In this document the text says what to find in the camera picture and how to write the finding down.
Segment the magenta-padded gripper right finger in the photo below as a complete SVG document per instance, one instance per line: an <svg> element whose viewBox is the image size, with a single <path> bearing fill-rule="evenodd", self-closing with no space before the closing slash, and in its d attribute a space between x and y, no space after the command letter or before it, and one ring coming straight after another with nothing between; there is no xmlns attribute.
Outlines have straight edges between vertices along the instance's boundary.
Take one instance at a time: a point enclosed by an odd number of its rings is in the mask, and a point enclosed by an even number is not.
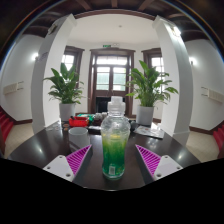
<svg viewBox="0 0 224 224"><path fill-rule="evenodd" d="M182 166L168 155L159 156L140 145L137 145L136 149L137 161L146 184L182 169Z"/></svg>

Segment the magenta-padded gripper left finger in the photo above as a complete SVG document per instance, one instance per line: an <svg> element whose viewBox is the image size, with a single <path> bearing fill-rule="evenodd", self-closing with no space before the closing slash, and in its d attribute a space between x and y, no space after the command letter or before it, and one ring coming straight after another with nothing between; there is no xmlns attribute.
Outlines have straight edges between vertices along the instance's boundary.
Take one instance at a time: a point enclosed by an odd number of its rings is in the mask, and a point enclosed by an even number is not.
<svg viewBox="0 0 224 224"><path fill-rule="evenodd" d="M44 170L78 184L86 172L92 155L92 146L88 145L68 156L58 155L44 167Z"/></svg>

